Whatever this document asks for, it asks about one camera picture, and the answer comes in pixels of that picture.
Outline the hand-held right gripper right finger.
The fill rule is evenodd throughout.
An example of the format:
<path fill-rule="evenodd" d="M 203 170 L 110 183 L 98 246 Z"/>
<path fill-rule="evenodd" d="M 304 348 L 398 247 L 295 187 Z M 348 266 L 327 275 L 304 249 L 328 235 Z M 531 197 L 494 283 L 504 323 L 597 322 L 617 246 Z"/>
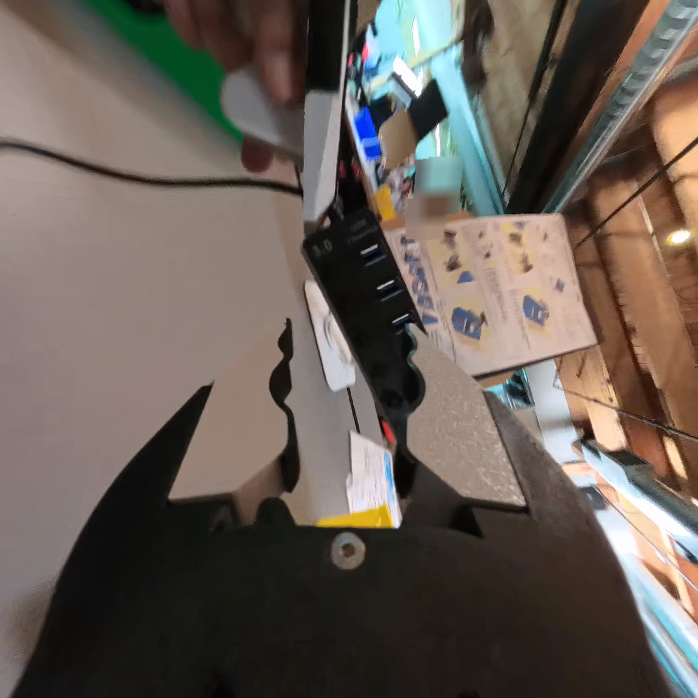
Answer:
<path fill-rule="evenodd" d="M 409 496 L 419 473 L 434 476 L 462 501 L 524 512 L 528 505 L 484 390 L 418 327 L 407 327 L 408 375 L 417 397 L 397 444 L 398 493 Z"/>

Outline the blue-striped clear plastic bag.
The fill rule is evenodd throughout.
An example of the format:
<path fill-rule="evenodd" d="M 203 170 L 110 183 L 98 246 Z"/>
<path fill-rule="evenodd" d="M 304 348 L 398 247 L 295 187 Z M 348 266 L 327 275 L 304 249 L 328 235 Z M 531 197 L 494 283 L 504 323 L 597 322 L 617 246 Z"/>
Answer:
<path fill-rule="evenodd" d="M 398 528 L 402 513 L 389 450 L 356 432 L 349 435 L 350 472 L 345 491 L 350 514 L 385 510 L 386 525 Z"/>

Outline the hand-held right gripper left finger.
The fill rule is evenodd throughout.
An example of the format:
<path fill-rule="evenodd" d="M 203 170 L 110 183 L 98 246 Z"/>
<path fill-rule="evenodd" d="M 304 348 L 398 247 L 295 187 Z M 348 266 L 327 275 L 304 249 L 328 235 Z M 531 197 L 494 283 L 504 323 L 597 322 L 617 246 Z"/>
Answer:
<path fill-rule="evenodd" d="M 300 450 L 292 407 L 291 319 L 264 332 L 217 378 L 170 489 L 170 501 L 261 501 L 294 491 Z"/>

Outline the blue plastic bin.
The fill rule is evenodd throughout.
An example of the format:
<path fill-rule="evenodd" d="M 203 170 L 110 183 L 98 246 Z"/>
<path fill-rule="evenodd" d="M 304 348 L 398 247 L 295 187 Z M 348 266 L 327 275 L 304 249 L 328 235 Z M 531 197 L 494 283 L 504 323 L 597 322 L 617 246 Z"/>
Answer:
<path fill-rule="evenodd" d="M 354 129 L 360 151 L 367 162 L 376 162 L 381 158 L 380 141 L 373 123 L 369 106 L 364 106 L 354 117 Z"/>

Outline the person's left hand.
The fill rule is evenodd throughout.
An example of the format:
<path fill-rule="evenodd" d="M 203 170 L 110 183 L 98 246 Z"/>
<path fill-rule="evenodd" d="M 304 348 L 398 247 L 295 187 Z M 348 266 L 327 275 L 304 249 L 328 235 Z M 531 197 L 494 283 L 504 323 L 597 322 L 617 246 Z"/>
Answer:
<path fill-rule="evenodd" d="M 252 67 L 267 96 L 300 106 L 305 95 L 306 1 L 162 1 L 173 29 L 227 73 Z"/>

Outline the black multi-port USB hub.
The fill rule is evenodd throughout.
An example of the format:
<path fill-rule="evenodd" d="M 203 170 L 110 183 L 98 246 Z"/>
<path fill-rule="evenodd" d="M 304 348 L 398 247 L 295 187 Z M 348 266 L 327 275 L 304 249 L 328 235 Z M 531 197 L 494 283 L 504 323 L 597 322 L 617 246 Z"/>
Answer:
<path fill-rule="evenodd" d="M 309 198 L 310 185 L 296 186 L 281 181 L 249 177 L 176 177 L 163 178 L 109 168 L 66 155 L 22 140 L 1 138 L 1 150 L 29 153 L 74 169 L 116 179 L 131 184 L 161 188 L 258 188 L 275 193 Z M 378 222 L 368 209 L 355 212 L 344 219 L 332 218 L 332 205 L 327 209 L 328 228 L 309 235 L 301 252 L 317 283 L 320 301 L 329 305 L 339 329 L 348 341 L 350 356 L 362 371 L 377 405 L 379 417 L 384 417 L 397 441 L 405 437 L 408 415 L 414 412 L 424 395 L 423 379 L 414 368 L 410 354 L 414 342 L 408 334 L 417 334 L 424 327 L 408 295 L 397 264 L 383 239 Z M 234 282 L 234 297 L 243 304 L 258 309 L 260 293 L 266 293 L 266 283 L 274 275 L 266 269 L 265 256 L 249 261 L 256 276 L 243 284 Z M 287 400 L 292 389 L 290 370 L 293 358 L 292 321 L 287 319 L 283 332 L 276 339 L 284 358 L 274 366 L 269 378 L 269 390 L 275 405 L 286 414 L 288 447 L 296 439 L 292 410 Z"/>

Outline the green plastic bin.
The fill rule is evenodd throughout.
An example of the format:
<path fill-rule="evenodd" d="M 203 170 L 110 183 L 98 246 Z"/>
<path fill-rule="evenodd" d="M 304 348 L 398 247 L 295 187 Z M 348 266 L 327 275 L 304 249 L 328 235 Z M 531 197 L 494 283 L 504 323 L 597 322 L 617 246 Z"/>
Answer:
<path fill-rule="evenodd" d="M 238 143 L 242 134 L 223 113 L 225 72 L 207 53 L 179 38 L 160 1 L 84 1 L 127 44 L 175 83 L 180 91 Z"/>

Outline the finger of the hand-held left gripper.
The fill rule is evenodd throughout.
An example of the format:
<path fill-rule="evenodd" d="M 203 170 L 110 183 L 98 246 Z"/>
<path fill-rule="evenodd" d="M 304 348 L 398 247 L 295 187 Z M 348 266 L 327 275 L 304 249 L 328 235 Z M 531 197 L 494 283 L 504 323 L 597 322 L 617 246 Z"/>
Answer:
<path fill-rule="evenodd" d="M 310 90 L 304 103 L 303 220 L 319 224 L 334 203 L 344 121 L 339 92 Z"/>

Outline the grey desk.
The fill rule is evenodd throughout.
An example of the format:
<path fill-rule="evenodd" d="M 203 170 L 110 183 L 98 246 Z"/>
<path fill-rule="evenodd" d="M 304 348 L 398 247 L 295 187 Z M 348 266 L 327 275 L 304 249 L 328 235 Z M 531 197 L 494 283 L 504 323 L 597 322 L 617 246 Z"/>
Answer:
<path fill-rule="evenodd" d="M 77 1 L 1 2 L 1 136 L 152 177 L 238 177 L 237 145 Z M 1 153 L 1 682 L 101 496 L 201 385 L 290 318 L 303 459 L 286 496 L 347 510 L 346 393 L 322 374 L 302 206 Z"/>

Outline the printed instruction sheet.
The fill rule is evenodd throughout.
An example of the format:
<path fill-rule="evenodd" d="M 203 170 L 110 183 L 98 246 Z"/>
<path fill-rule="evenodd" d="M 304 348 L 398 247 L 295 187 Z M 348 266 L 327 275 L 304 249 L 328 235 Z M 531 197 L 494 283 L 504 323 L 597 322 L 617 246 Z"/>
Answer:
<path fill-rule="evenodd" d="M 562 214 L 381 223 L 424 331 L 469 375 L 493 376 L 589 349 Z"/>

